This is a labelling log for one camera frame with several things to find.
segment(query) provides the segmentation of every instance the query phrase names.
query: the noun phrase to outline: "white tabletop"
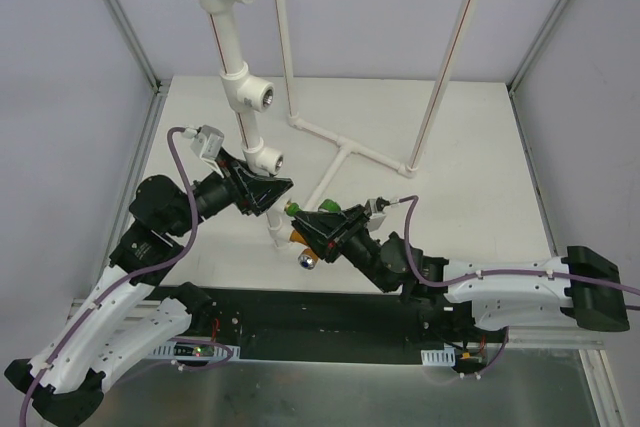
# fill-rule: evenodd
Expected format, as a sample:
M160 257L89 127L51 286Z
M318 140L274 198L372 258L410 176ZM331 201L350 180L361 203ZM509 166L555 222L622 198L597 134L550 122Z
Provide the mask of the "white tabletop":
M281 79L276 96L282 98ZM365 143L398 160L408 159L432 82L407 80L296 79L295 101L305 120ZM285 154L282 176L291 177L294 201L303 204L337 148L299 132L286 122L281 101L258 117L267 145ZM225 148L242 158L235 115L220 80L174 77L144 177L165 174L178 185L165 135L176 125L209 124L225 133ZM189 141L176 138L193 180L210 169L197 160ZM411 241L426 255L473 261L524 261L549 257L538 204L504 84L452 82L436 119L427 151L414 179L357 155L350 156L327 189L343 208L367 198L419 194ZM388 209L384 241L402 236L406 207ZM273 247L266 218L241 215L229 207L201 225L189 255L164 284L185 281L207 287L378 292L344 259L298 266L301 248Z

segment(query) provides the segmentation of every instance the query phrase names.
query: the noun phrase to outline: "metal knob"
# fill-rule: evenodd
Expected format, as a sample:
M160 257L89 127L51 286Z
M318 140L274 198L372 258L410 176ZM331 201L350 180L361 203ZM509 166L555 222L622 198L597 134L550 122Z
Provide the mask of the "metal knob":
M317 261L318 261L318 256L314 254L313 250L311 249L305 249L298 256L298 263L300 264L300 267L302 267L303 269L307 269L307 270L313 269L316 266Z

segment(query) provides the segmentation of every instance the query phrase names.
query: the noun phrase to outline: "screw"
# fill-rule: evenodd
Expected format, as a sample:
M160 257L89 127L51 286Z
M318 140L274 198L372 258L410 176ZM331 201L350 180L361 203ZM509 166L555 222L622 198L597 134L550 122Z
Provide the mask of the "screw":
M311 270L316 266L316 260L304 252L298 256L298 263L303 269Z

